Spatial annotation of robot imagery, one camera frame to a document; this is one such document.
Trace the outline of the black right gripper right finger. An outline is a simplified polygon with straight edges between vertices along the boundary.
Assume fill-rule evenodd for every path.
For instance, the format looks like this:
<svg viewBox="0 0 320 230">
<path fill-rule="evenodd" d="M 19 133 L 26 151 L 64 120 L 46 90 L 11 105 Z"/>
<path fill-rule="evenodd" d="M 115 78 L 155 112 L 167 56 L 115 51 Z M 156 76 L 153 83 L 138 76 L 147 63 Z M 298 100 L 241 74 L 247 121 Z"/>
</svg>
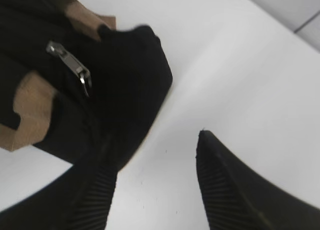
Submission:
<svg viewBox="0 0 320 230">
<path fill-rule="evenodd" d="M 318 230 L 320 210 L 275 186 L 210 131 L 196 147 L 196 173 L 211 230 Z"/>
</svg>

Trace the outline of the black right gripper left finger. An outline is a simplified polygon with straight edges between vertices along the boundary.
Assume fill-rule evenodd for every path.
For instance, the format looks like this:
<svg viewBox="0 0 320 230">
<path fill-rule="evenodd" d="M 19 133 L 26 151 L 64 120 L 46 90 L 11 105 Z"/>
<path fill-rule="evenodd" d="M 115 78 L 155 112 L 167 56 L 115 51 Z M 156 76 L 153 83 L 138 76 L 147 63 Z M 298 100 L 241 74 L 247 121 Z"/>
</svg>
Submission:
<svg viewBox="0 0 320 230">
<path fill-rule="evenodd" d="M 117 141 L 110 135 L 38 144 L 71 163 L 65 173 L 1 211 L 2 230 L 103 230 L 116 187 Z"/>
</svg>

